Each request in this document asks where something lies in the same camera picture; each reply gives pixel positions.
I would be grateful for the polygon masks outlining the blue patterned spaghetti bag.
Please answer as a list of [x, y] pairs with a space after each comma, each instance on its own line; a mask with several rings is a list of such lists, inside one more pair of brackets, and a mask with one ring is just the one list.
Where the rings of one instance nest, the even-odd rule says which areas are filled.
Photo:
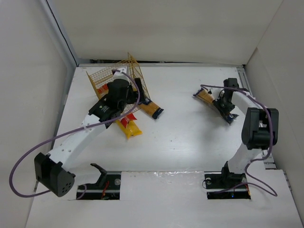
[[[212, 109], [217, 110], [212, 104], [212, 102], [215, 100], [215, 97], [213, 96], [211, 90], [208, 90], [206, 88], [201, 88], [196, 93], [193, 94], [193, 97], [201, 100], [202, 102], [207, 104]], [[234, 120], [236, 120], [239, 117], [239, 115], [238, 114], [233, 114], [232, 112], [230, 112], [230, 115], [228, 115], [228, 116], [222, 116], [221, 115], [221, 117], [226, 123], [231, 125], [234, 122]]]

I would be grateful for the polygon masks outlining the yellow spaghetti bag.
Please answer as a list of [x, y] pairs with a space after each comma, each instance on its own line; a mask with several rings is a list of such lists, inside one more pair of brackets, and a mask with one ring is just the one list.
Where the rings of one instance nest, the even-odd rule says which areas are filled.
[[126, 138], [129, 139], [131, 137], [135, 137], [142, 134], [142, 131], [138, 128], [134, 121], [130, 121], [126, 127], [120, 121], [116, 121], [119, 128], [125, 134]]

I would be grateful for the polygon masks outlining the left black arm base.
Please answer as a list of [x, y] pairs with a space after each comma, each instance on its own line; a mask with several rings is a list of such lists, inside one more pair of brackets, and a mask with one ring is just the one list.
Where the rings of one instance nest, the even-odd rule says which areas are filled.
[[76, 191], [77, 200], [119, 200], [121, 187], [121, 172], [108, 172], [96, 183], [79, 185]]

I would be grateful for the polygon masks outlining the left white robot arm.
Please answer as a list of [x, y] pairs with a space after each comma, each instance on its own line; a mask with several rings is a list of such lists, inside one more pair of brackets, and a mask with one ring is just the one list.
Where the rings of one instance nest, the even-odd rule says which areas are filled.
[[144, 97], [141, 80], [135, 78], [137, 89], [124, 79], [107, 84], [108, 93], [89, 109], [80, 131], [70, 134], [58, 147], [46, 155], [39, 153], [34, 159], [38, 182], [58, 197], [66, 195], [75, 183], [75, 175], [69, 172], [77, 156], [113, 121], [120, 118], [125, 107]]

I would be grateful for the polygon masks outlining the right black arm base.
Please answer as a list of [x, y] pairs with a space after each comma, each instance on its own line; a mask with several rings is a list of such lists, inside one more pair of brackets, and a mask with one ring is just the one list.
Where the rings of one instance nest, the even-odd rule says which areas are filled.
[[205, 184], [209, 200], [250, 200], [248, 186], [239, 185], [246, 181], [244, 173], [225, 176], [221, 172], [205, 172], [203, 184]]

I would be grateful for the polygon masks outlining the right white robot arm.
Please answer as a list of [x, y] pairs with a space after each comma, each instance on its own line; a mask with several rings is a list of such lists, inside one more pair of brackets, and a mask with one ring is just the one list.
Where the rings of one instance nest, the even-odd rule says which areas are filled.
[[262, 151], [271, 150], [278, 140], [279, 111], [267, 108], [250, 93], [240, 88], [235, 78], [224, 80], [224, 93], [214, 102], [223, 113], [238, 107], [245, 120], [241, 131], [242, 144], [219, 174], [205, 175], [207, 189], [230, 189], [246, 180], [246, 170]]

